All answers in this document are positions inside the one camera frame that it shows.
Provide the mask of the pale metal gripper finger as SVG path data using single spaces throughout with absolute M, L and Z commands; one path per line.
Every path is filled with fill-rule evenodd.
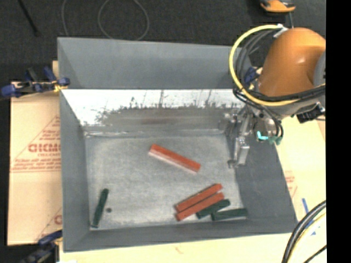
M 228 160 L 228 167 L 233 169 L 237 164 L 237 139 L 229 138 L 228 139 L 228 148 L 230 152 L 230 158 Z
M 245 137 L 236 139 L 236 164 L 245 165 L 250 146 L 246 143 Z

